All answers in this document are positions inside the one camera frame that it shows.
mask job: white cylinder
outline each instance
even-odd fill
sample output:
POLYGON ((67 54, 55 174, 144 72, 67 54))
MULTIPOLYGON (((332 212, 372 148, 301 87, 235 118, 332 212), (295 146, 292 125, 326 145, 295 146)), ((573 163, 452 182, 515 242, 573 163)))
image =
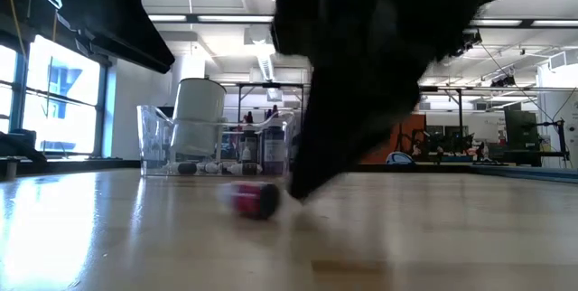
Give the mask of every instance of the white cylinder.
POLYGON ((172 149, 186 155, 212 155, 223 117, 225 88, 207 79, 183 79, 179 83, 172 119, 172 149))

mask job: window frame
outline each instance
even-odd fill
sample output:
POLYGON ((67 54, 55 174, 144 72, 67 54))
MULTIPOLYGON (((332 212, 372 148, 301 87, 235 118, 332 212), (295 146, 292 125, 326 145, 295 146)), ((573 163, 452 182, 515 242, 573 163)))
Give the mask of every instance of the window frame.
MULTIPOLYGON (((31 42, 25 42, 24 44, 26 55, 30 55, 31 42)), ((95 127, 95 137, 94 137, 94 148, 91 153, 79 153, 79 152, 63 152, 63 151, 46 151, 46 155, 52 156, 66 156, 66 155, 89 155, 89 156, 102 156, 102 135, 104 130, 104 117, 105 117, 105 100, 106 100, 106 85, 107 85, 107 73, 108 65, 101 61, 97 61, 100 66, 99 78, 98 78, 98 99, 96 105, 91 105, 87 102, 69 98, 67 96, 62 96, 60 94, 50 93, 50 99, 56 99, 65 103, 76 104, 81 106, 93 107, 96 110, 96 127, 95 127)), ((47 97, 49 93, 40 89, 33 89, 27 87, 26 83, 28 80, 28 66, 27 62, 22 55, 22 51, 16 50, 16 67, 14 70, 14 82, 3 82, 7 85, 12 86, 12 107, 10 112, 9 128, 10 130, 23 128, 24 120, 24 106, 26 103, 26 94, 34 94, 40 97, 47 97)))

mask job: wooden table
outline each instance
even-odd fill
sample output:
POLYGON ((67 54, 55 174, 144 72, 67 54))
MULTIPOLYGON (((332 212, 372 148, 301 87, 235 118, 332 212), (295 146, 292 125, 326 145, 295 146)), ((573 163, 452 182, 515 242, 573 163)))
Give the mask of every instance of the wooden table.
POLYGON ((577 290, 578 186, 347 174, 248 221, 220 178, 0 183, 2 290, 577 290))

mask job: ceiling light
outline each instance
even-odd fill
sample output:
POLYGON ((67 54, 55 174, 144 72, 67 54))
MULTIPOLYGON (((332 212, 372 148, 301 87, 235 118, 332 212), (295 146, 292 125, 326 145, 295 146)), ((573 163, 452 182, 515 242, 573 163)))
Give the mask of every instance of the ceiling light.
POLYGON ((187 21, 186 15, 158 14, 158 15, 149 15, 148 18, 154 22, 185 22, 185 21, 187 21))
POLYGON ((544 26, 578 26, 578 20, 536 20, 532 25, 544 26))
POLYGON ((271 23, 271 15, 199 15, 202 23, 271 23))
POLYGON ((522 23, 521 20, 473 20, 470 25, 475 26, 518 26, 522 23))

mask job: ceiling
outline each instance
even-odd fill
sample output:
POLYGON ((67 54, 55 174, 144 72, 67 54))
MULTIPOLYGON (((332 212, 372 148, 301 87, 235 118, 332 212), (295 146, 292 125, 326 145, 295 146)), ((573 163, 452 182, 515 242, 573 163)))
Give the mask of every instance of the ceiling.
MULTIPOLYGON (((489 5, 484 17, 491 18, 564 18, 578 19, 576 0, 498 0, 489 5)), ((272 0, 143 0, 149 14, 272 14, 272 0)), ((257 68, 255 45, 247 43, 249 24, 181 24, 157 23, 161 33, 195 32, 204 42, 212 60, 207 68, 216 80, 236 80, 257 68)), ((489 85, 499 74, 499 67, 515 69, 518 84, 535 81, 536 65, 547 56, 564 49, 578 47, 578 27, 574 29, 481 29, 486 49, 476 46, 459 59, 443 61, 426 72, 422 82, 427 85, 489 85)), ((191 43, 169 41, 175 55, 187 54, 191 43)), ((306 69, 303 58, 272 57, 276 68, 306 69)))

